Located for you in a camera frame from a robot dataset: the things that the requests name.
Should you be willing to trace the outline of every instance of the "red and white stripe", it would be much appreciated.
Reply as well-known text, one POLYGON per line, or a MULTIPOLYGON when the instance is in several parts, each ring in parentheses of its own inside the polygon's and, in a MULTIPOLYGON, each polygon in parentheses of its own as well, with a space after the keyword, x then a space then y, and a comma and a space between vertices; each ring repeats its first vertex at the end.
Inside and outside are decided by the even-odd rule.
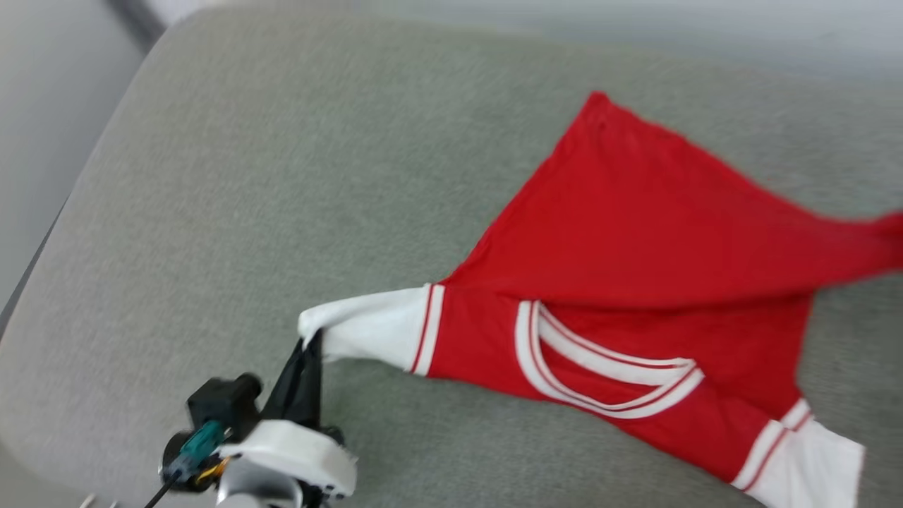
POLYGON ((810 419, 812 419, 812 409, 809 408, 809 403, 805 399, 800 399, 781 419, 781 425, 796 432, 810 419))
POLYGON ((746 462, 731 482, 731 485, 744 492, 752 488, 756 484, 756 480, 761 476, 762 470, 768 465, 768 460, 787 438, 789 432, 788 428, 775 420, 770 420, 759 432, 759 436, 756 437, 756 441, 746 457, 746 462))
POLYGON ((649 360, 612 351, 575 334, 544 306, 539 306, 539 336, 552 349, 581 367, 617 381, 661 386, 692 363, 686 358, 649 360))
MULTIPOLYGON (((552 374, 548 365, 542 356, 540 349, 540 334, 538 328, 541 320, 540 305, 538 302, 521 302, 517 312, 517 322, 515 324, 515 349, 517 352, 517 360, 520 363, 521 370, 524 372, 527 380, 540 393, 553 400, 559 400, 565 404, 572 405, 577 408, 587 409, 603 417, 617 419, 640 419, 657 414, 665 409, 674 406, 689 395, 703 380, 703 372, 696 368, 693 361, 685 360, 684 364, 678 365, 671 369, 671 381, 667 384, 658 386, 647 395, 622 404, 605 404, 598 400, 583 395, 572 390, 560 382, 552 374)), ((555 337, 553 341, 560 340, 561 337, 555 337)), ((572 345, 579 347, 579 350, 569 350, 575 353, 583 364, 591 364, 598 368, 607 369, 610 362, 615 361, 612 358, 614 352, 606 350, 603 355, 594 352, 588 347, 584 347, 581 343, 571 342, 572 345)), ((649 362, 652 361, 636 357, 626 357, 630 363, 617 362, 620 366, 627 366, 636 369, 637 363, 643 365, 640 367, 644 371, 649 371, 649 362)))
POLYGON ((414 374, 425 376, 430 371, 433 354, 436 351, 436 339, 439 337, 439 323, 442 320, 442 300, 444 298, 444 286, 430 285, 429 296, 426 298, 424 327, 420 333, 417 353, 414 355, 414 363, 411 364, 410 369, 410 372, 414 374))

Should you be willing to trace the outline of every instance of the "white striped collar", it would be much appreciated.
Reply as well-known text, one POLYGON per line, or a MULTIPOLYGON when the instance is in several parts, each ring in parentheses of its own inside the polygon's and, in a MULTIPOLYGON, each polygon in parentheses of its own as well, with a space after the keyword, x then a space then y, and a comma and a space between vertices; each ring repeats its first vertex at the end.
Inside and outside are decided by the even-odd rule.
POLYGON ((590 348, 587 345, 589 341, 573 334, 560 322, 552 319, 554 316, 544 310, 539 302, 521 302, 517 309, 515 324, 515 349, 517 361, 527 380, 540 393, 553 400, 587 409, 608 418, 640 419, 674 406, 703 380, 703 372, 692 360, 683 358, 666 361, 646 360, 616 353, 597 344, 594 344, 596 347, 590 348), (639 384, 656 388, 638 399, 621 404, 604 404, 568 388, 554 377, 543 359, 539 343, 540 329, 546 343, 553 348, 558 346, 564 349, 565 353, 562 351, 559 353, 566 357, 578 357, 580 361, 577 363, 582 367, 619 381, 640 380, 643 382, 639 384))

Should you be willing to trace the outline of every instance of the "white sleeve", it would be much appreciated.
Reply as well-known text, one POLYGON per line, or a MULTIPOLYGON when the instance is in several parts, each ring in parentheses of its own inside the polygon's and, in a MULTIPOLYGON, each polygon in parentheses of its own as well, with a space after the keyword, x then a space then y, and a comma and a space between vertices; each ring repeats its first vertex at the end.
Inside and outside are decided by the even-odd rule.
POLYGON ((865 447, 814 420, 788 432, 747 490, 770 508, 853 508, 865 447))
POLYGON ((298 333, 323 331, 323 360, 380 360, 411 371, 423 341, 433 285, 356 296, 305 310, 298 333))

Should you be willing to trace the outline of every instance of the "robotic arm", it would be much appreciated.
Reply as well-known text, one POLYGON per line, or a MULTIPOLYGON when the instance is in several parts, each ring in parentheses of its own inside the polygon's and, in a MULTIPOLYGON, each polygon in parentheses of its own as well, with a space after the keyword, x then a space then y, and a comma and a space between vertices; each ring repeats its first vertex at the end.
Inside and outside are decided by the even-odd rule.
POLYGON ((263 410, 253 374, 211 379, 187 401, 193 431, 163 451, 163 488, 200 493, 215 486, 218 508, 320 508, 354 493, 357 458, 341 431, 320 422, 321 332, 298 341, 263 410))

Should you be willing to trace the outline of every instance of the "teal connector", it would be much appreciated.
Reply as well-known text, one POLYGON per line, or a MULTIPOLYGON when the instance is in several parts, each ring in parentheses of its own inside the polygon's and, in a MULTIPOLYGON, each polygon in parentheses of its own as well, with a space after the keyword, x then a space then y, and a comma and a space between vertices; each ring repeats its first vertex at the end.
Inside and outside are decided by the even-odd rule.
POLYGON ((173 482, 186 482, 200 472, 200 464, 213 455, 226 440, 226 429, 218 421, 209 421, 182 445, 179 456, 167 467, 164 477, 173 482))

